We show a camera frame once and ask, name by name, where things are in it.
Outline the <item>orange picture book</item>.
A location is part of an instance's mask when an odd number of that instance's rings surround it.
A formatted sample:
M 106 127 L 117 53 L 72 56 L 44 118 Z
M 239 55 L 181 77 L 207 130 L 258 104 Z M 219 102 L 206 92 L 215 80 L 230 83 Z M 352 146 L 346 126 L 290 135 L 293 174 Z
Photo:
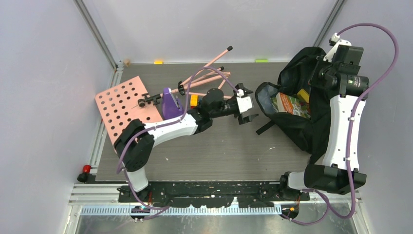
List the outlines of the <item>orange picture book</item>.
M 299 98 L 277 93 L 270 99 L 276 113 L 289 113 L 307 119 L 311 118 L 309 104 Z

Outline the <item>black student backpack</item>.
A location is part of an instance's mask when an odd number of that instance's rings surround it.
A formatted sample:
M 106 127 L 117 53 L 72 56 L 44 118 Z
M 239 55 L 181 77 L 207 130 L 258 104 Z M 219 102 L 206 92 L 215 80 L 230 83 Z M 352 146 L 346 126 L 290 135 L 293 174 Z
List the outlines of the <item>black student backpack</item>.
M 262 134 L 277 125 L 302 151 L 311 154 L 309 163 L 314 164 L 327 149 L 331 126 L 330 99 L 327 92 L 316 87 L 309 87 L 308 81 L 317 64 L 317 58 L 326 52 L 320 47 L 301 49 L 279 73 L 276 84 L 264 82 L 255 91 L 255 99 L 263 114 L 270 121 L 259 128 Z M 270 98 L 281 92 L 289 96 L 296 95 L 302 88 L 310 89 L 310 118 L 288 113 L 277 113 Z

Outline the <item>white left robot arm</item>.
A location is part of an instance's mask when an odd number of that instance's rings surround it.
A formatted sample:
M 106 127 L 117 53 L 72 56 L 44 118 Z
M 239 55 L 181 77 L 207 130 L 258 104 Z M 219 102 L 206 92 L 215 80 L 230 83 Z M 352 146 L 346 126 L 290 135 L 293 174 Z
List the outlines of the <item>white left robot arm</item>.
M 243 116 L 253 108 L 253 92 L 242 83 L 235 88 L 234 95 L 227 100 L 222 90 L 208 90 L 197 105 L 182 116 L 153 123 L 143 123 L 138 118 L 129 122 L 113 147 L 120 160 L 118 170 L 124 170 L 131 187 L 131 196 L 136 201 L 143 202 L 149 197 L 145 165 L 155 146 L 178 137 L 199 134 L 211 127 L 213 119 L 218 117 L 233 115 L 240 125 L 256 117 L 256 114 Z

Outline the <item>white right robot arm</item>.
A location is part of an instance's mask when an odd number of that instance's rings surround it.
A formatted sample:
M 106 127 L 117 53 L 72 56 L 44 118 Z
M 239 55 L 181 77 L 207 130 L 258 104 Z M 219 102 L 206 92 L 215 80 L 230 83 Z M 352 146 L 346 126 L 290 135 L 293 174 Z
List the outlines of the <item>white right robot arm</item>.
M 366 183 L 357 158 L 360 119 L 370 87 L 369 79 L 358 74 L 363 52 L 341 41 L 317 58 L 308 83 L 313 141 L 323 150 L 312 154 L 303 172 L 287 172 L 280 178 L 282 199 L 312 190 L 345 195 Z

